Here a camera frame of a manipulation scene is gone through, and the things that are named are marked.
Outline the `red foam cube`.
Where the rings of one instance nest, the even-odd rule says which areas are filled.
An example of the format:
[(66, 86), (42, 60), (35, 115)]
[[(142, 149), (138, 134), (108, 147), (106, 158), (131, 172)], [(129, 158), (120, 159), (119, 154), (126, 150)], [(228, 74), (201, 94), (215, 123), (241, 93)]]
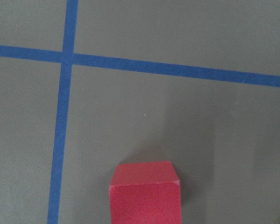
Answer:
[(113, 224), (182, 222), (180, 179), (169, 161), (119, 164), (109, 200)]

